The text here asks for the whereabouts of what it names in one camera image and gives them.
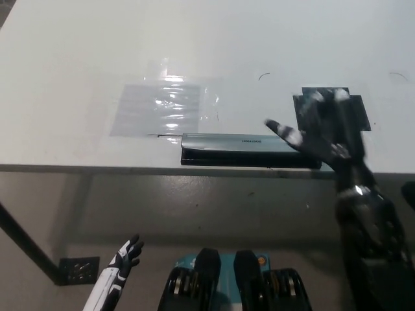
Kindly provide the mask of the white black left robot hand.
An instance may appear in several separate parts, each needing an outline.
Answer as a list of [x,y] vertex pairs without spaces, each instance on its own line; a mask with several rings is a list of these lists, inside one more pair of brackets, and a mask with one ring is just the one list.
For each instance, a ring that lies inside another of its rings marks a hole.
[[102,270],[83,311],[115,310],[131,269],[140,262],[143,245],[139,235],[127,240]]

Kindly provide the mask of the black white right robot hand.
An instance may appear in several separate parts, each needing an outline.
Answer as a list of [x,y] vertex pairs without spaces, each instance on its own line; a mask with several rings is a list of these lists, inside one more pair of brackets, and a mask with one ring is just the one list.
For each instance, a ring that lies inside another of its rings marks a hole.
[[303,97],[299,111],[305,122],[297,130],[267,119],[265,126],[296,151],[328,165],[335,173],[337,192],[365,195],[376,189],[367,167],[359,123],[353,116],[351,95],[342,88],[323,89]]

